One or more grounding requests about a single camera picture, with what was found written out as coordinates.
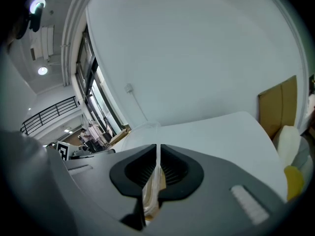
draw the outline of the desk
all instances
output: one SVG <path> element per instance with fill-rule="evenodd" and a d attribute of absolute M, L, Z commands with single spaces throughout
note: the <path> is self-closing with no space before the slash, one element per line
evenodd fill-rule
<path fill-rule="evenodd" d="M 277 151 L 263 128 L 246 112 L 135 130 L 112 148 L 120 152 L 156 143 L 228 160 L 265 183 L 286 201 L 287 182 Z"/>

